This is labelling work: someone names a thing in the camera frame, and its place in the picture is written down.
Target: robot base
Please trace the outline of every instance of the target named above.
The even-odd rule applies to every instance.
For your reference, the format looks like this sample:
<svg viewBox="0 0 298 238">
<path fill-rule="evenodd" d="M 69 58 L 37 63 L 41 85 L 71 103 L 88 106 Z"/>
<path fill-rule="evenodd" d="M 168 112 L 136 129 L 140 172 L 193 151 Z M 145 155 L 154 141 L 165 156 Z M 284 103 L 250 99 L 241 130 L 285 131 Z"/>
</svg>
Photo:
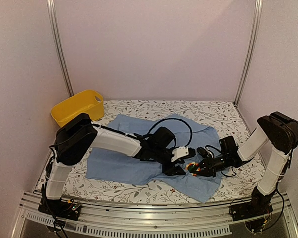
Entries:
<svg viewBox="0 0 298 238">
<path fill-rule="evenodd" d="M 273 211 L 273 208 L 271 204 L 267 204 L 266 206 L 257 208 L 255 210 L 255 209 L 252 209 L 250 202 L 235 204 L 229 207 L 229 212 L 233 217 L 233 221 L 239 221 L 243 219 L 265 215 L 269 212 L 271 213 L 272 211 Z"/>
<path fill-rule="evenodd" d="M 41 203 L 39 205 L 39 212 L 52 215 L 50 211 L 53 211 L 53 214 L 56 217 L 61 217 L 69 220 L 78 221 L 81 206 L 77 206 L 74 210 L 69 209 L 69 204 L 67 202 L 63 202 L 61 200 L 47 200 L 48 206 L 41 200 Z"/>
</svg>

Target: vertical metal pole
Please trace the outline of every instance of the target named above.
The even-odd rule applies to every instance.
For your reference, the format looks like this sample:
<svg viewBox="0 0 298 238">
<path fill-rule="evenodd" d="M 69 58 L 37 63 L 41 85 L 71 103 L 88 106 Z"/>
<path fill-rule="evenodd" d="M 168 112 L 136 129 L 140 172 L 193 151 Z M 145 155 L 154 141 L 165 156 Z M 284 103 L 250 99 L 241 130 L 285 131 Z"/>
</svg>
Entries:
<svg viewBox="0 0 298 238">
<path fill-rule="evenodd" d="M 57 20 L 56 20 L 54 0 L 47 0 L 47 6 L 48 6 L 48 12 L 49 12 L 49 17 L 50 17 L 50 23 L 51 23 L 51 29 L 52 29 L 52 34 L 53 34 L 53 38 L 54 38 L 55 48 L 56 48 L 56 52 L 57 52 L 57 55 L 59 58 L 64 83 L 65 83 L 68 95 L 69 95 L 69 97 L 71 97 L 74 95 L 74 92 L 73 92 L 72 84 L 71 84 L 71 81 L 69 78 L 69 73 L 66 68 L 65 58 L 64 58 L 64 54 L 63 54 L 63 50 L 62 50 L 60 33 L 59 33 L 58 24 L 57 24 Z"/>
<path fill-rule="evenodd" d="M 260 23 L 260 17 L 261 17 L 261 13 L 262 13 L 262 4 L 263 4 L 262 0 L 256 0 L 253 26 L 252 26 L 252 32 L 251 32 L 251 37 L 250 37 L 250 41 L 249 41 L 248 51 L 247 51 L 246 60 L 244 63 L 242 77 L 240 79 L 237 94 L 236 94 L 235 101 L 234 101 L 234 104 L 237 107 L 240 102 L 240 99 L 241 99 L 241 96 L 243 93 L 243 89 L 245 87 L 245 83 L 246 83 L 249 68 L 250 68 L 250 63 L 251 63 L 253 52 L 255 49 L 255 43 L 256 43 L 256 38 L 257 38 L 257 33 L 258 33 L 259 23 Z"/>
</svg>

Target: white plastic part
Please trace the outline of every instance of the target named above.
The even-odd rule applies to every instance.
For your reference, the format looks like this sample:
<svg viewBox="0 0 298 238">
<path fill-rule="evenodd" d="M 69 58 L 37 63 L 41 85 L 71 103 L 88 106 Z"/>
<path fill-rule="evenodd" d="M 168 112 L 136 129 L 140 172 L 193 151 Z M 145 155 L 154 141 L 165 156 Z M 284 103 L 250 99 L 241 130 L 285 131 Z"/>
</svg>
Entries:
<svg viewBox="0 0 298 238">
<path fill-rule="evenodd" d="M 261 194 L 266 196 L 275 190 L 278 178 L 283 176 L 281 172 L 289 156 L 289 153 L 285 155 L 284 152 L 273 147 L 264 176 L 257 185 L 257 189 Z"/>
<path fill-rule="evenodd" d="M 131 157 L 135 156 L 141 149 L 138 140 L 104 128 L 94 126 L 94 129 L 97 130 L 97 136 L 92 142 L 91 147 L 112 150 Z"/>
<path fill-rule="evenodd" d="M 268 142 L 268 137 L 258 125 L 249 139 L 238 149 L 238 155 L 242 161 L 248 161 Z"/>
<path fill-rule="evenodd" d="M 63 186 L 72 169 L 72 165 L 64 165 L 54 160 L 49 181 L 46 186 L 46 197 L 51 200 L 58 200 L 62 196 Z"/>
<path fill-rule="evenodd" d="M 171 158 L 171 162 L 174 162 L 179 158 L 187 156 L 189 154 L 189 149 L 188 149 L 188 147 L 180 146 L 180 147 L 174 149 L 172 151 L 172 154 L 174 156 Z"/>
</svg>

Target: wire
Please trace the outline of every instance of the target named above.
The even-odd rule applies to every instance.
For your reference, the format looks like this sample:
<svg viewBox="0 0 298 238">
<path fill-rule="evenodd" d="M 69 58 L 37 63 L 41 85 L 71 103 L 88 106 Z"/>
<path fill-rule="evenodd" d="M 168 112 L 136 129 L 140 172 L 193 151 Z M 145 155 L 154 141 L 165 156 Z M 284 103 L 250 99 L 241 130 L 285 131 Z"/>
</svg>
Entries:
<svg viewBox="0 0 298 238">
<path fill-rule="evenodd" d="M 56 224 L 55 224 L 55 222 L 53 223 L 53 225 L 54 225 L 54 234 L 56 234 L 59 238 L 62 238 L 62 237 L 58 234 L 59 231 L 56 231 Z"/>
<path fill-rule="evenodd" d="M 212 148 L 212 149 L 218 151 L 221 155 L 223 154 L 218 148 L 216 148 L 216 147 L 214 147 L 214 146 L 212 146 L 212 145 L 206 145 L 206 146 L 205 146 L 205 148 L 208 148 L 208 147 L 210 147 L 210 148 Z"/>
<path fill-rule="evenodd" d="M 268 218 L 266 219 L 268 222 L 270 222 L 272 219 L 273 219 L 273 214 L 269 211 L 269 210 L 267 210 L 268 211 L 268 214 L 269 214 L 269 216 L 268 216 Z"/>
<path fill-rule="evenodd" d="M 282 210 L 280 211 L 280 214 L 279 214 L 278 218 L 276 219 L 276 221 L 275 221 L 270 227 L 268 227 L 268 228 L 266 228 L 266 229 L 263 229 L 263 231 L 266 231 L 266 230 L 272 228 L 272 226 L 275 225 L 275 224 L 279 221 L 279 219 L 280 219 L 280 217 L 282 216 L 283 211 L 284 211 L 285 200 L 284 200 L 283 196 L 280 194 L 280 192 L 278 191 L 278 184 L 279 184 L 279 182 L 278 182 L 277 185 L 276 185 L 276 193 L 281 197 L 281 199 L 282 199 L 282 201 L 283 201 L 283 204 L 282 204 Z"/>
<path fill-rule="evenodd" d="M 55 151 L 53 150 L 53 146 L 50 145 L 49 148 L 50 148 L 50 150 L 51 150 L 52 153 L 53 153 L 53 156 L 50 158 L 50 160 L 51 160 L 51 159 L 55 159 Z"/>
<path fill-rule="evenodd" d="M 233 204 L 233 202 L 238 201 L 238 200 L 239 200 L 239 201 L 242 201 L 242 202 L 245 203 L 245 204 L 247 204 L 247 202 L 245 202 L 243 199 L 241 199 L 241 198 L 237 198 L 237 199 L 234 199 L 234 200 L 230 203 L 229 207 L 231 207 L 231 205 Z"/>
<path fill-rule="evenodd" d="M 156 127 L 157 125 L 159 125 L 160 123 L 162 123 L 162 122 L 164 122 L 164 121 L 166 121 L 166 120 L 178 120 L 178 121 L 184 123 L 184 124 L 189 128 L 189 130 L 190 130 L 190 138 L 189 138 L 188 143 L 185 145 L 185 146 L 188 146 L 188 145 L 191 143 L 191 140 L 192 140 L 192 137 L 193 137 L 193 131 L 192 131 L 192 128 L 190 127 L 190 125 L 189 125 L 186 121 L 184 121 L 184 120 L 182 120 L 182 119 L 180 119 L 180 118 L 164 118 L 164 119 L 158 121 L 156 124 L 154 124 L 154 125 L 150 128 L 150 130 L 147 132 L 147 135 L 150 134 L 150 132 L 152 132 L 152 130 L 155 129 L 155 127 Z"/>
<path fill-rule="evenodd" d="M 290 168 L 290 164 L 292 162 L 293 151 L 294 151 L 294 149 L 291 150 L 290 155 L 288 157 L 288 169 Z"/>
<path fill-rule="evenodd" d="M 55 222 L 59 225 L 59 227 L 61 228 L 61 230 L 62 230 L 62 232 L 63 232 L 65 238 L 69 238 L 69 237 L 67 236 L 67 234 L 65 233 L 65 231 L 64 231 L 64 229 L 63 229 L 63 227 L 62 227 L 60 221 L 56 218 L 56 216 L 55 216 L 54 213 L 51 211 L 51 209 L 50 209 L 50 207 L 49 207 L 49 205 L 48 205 L 44 185 L 42 185 L 41 191 L 42 191 L 42 198 L 44 199 L 45 204 L 46 204 L 46 207 L 48 208 L 49 212 L 51 213 L 51 215 L 52 215 L 54 221 L 55 221 Z"/>
<path fill-rule="evenodd" d="M 272 215 L 272 213 L 268 209 L 266 211 L 268 213 L 268 217 L 266 218 L 265 215 L 264 215 L 264 222 L 263 222 L 263 224 L 261 226 L 258 226 L 255 229 L 252 229 L 251 225 L 247 226 L 246 221 L 244 220 L 244 225 L 246 226 L 246 228 L 247 228 L 247 230 L 249 232 L 251 232 L 252 234 L 257 234 L 257 233 L 262 233 L 263 232 L 263 229 L 265 228 L 265 226 L 271 221 L 271 219 L 269 220 L 269 218 Z"/>
<path fill-rule="evenodd" d="M 68 207 L 68 209 L 66 209 L 66 210 L 64 210 L 64 211 L 68 211 L 68 210 L 70 210 L 74 205 L 75 205 L 75 203 L 72 202 L 72 203 L 70 204 L 70 206 Z"/>
<path fill-rule="evenodd" d="M 237 173 L 233 170 L 233 167 L 232 167 L 232 171 L 234 172 L 234 174 L 233 175 L 226 175 L 226 174 L 224 174 L 223 172 L 222 172 L 222 170 L 221 170 L 221 174 L 222 175 L 224 175 L 225 177 L 234 177 L 235 175 L 237 175 Z"/>
<path fill-rule="evenodd" d="M 174 137 L 173 141 L 174 141 L 174 146 L 173 146 L 173 148 L 175 148 L 175 147 L 177 146 L 177 139 Z"/>
<path fill-rule="evenodd" d="M 207 150 L 207 151 L 211 154 L 212 159 L 214 159 L 214 153 L 211 150 Z"/>
<path fill-rule="evenodd" d="M 279 221 L 279 219 L 281 218 L 281 216 L 282 216 L 282 214 L 283 214 L 283 212 L 284 212 L 284 207 L 285 207 L 285 200 L 284 200 L 284 198 L 283 198 L 283 196 L 280 194 L 280 192 L 278 191 L 278 184 L 279 184 L 279 182 L 280 182 L 280 180 L 277 182 L 277 184 L 276 184 L 276 193 L 281 197 L 281 199 L 282 199 L 282 201 L 283 201 L 283 204 L 282 204 L 282 210 L 280 211 L 280 214 L 279 214 L 279 216 L 277 217 L 277 219 L 274 221 L 274 223 L 271 225 L 271 226 L 269 226 L 268 228 L 263 228 L 260 232 L 252 232 L 252 233 L 254 233 L 254 234 L 257 234 L 257 233 L 262 233 L 262 232 L 264 232 L 264 231 L 266 231 L 266 230 L 268 230 L 268 229 L 271 229 L 278 221 Z"/>
</svg>

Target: blue cloth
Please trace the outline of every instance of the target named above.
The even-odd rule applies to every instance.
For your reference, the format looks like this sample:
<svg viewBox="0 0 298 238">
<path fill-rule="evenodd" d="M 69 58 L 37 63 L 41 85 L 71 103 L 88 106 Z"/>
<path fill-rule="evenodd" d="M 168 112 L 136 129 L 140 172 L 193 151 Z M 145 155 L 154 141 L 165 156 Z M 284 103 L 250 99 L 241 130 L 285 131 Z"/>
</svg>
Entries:
<svg viewBox="0 0 298 238">
<path fill-rule="evenodd" d="M 220 148 L 219 137 L 214 128 L 200 125 L 190 119 L 177 114 L 168 117 L 185 120 L 192 128 L 193 138 L 189 147 L 197 148 L 205 145 L 213 145 Z M 108 127 L 126 133 L 144 135 L 156 123 L 156 121 L 142 120 L 125 115 L 118 115 Z M 180 121 L 167 120 L 158 125 L 167 127 L 176 135 L 177 146 L 185 145 L 190 136 L 187 126 Z M 189 162 L 199 162 L 200 155 L 186 159 L 183 168 Z M 200 202 L 206 202 L 219 187 L 221 175 L 215 177 L 192 176 L 186 169 L 185 175 L 167 176 L 162 173 L 162 165 L 158 162 L 144 162 L 128 157 L 118 152 L 105 149 L 93 148 L 87 162 L 88 179 L 108 180 L 134 185 L 144 185 L 152 180 L 160 180 L 175 188 L 176 190 L 192 197 Z"/>
</svg>

